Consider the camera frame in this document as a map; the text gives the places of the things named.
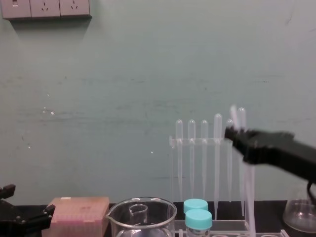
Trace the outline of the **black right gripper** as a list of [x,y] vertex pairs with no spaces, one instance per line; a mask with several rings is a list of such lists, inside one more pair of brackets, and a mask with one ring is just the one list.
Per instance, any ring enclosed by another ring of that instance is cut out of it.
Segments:
[[258,130],[237,130],[233,126],[225,128],[224,138],[232,142],[233,147],[248,164],[269,164],[312,183],[316,182],[316,148],[304,144],[285,134],[264,134],[255,139]]

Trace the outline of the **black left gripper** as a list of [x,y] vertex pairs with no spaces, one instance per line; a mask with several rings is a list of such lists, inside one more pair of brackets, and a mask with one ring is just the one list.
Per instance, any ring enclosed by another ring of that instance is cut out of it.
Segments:
[[14,196],[15,188],[14,184],[0,188],[0,236],[38,237],[50,227],[55,205],[16,206],[3,200]]

